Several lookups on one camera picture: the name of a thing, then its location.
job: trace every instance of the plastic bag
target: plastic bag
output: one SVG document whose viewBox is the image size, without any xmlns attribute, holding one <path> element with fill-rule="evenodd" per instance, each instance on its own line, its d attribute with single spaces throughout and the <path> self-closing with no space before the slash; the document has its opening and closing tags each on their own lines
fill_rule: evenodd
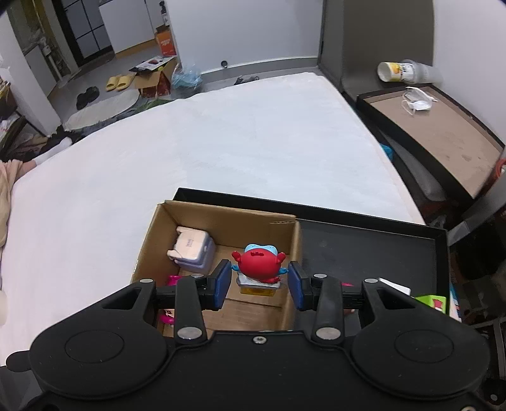
<svg viewBox="0 0 506 411">
<path fill-rule="evenodd" d="M 195 66 L 182 67 L 178 63 L 172 73 L 171 95 L 174 93 L 175 97 L 187 98 L 200 93 L 201 88 L 202 77 L 197 68 Z"/>
</svg>

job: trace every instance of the glass door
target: glass door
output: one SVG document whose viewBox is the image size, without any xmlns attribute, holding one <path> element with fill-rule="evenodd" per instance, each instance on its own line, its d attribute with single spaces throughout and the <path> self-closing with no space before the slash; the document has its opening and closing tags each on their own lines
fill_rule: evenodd
<svg viewBox="0 0 506 411">
<path fill-rule="evenodd" d="M 53 5 L 79 66 L 112 51 L 99 0 L 53 0 Z"/>
</svg>

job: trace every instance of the pair of slippers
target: pair of slippers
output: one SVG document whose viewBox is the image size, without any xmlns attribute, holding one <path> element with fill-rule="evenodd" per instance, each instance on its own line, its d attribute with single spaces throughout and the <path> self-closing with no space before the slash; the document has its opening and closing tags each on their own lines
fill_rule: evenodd
<svg viewBox="0 0 506 411">
<path fill-rule="evenodd" d="M 113 90 L 124 90 L 130 87 L 132 81 L 134 80 L 135 73 L 127 74 L 127 75 L 115 75 L 109 79 L 107 85 L 105 86 L 106 91 Z"/>
<path fill-rule="evenodd" d="M 100 96 L 98 87 L 88 87 L 84 93 L 77 96 L 77 102 L 75 108 L 82 110 L 92 101 L 95 101 Z"/>
</svg>

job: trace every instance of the white face mask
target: white face mask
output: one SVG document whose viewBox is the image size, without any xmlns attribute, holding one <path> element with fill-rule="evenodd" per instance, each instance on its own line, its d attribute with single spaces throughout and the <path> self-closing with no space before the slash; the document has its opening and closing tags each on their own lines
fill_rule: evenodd
<svg viewBox="0 0 506 411">
<path fill-rule="evenodd" d="M 432 103 L 437 101 L 417 87 L 406 87 L 406 92 L 402 97 L 404 97 L 404 100 L 402 100 L 401 106 L 411 115 L 414 115 L 417 111 L 430 110 Z"/>
</svg>

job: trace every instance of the white mattress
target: white mattress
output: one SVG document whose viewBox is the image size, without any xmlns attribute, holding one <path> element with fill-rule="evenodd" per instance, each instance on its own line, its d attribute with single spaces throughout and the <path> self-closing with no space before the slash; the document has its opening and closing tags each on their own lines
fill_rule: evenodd
<svg viewBox="0 0 506 411">
<path fill-rule="evenodd" d="M 423 224 L 374 137 L 323 77 L 269 78 L 159 106 L 15 184 L 0 362 L 126 286 L 156 204 L 178 187 Z"/>
</svg>

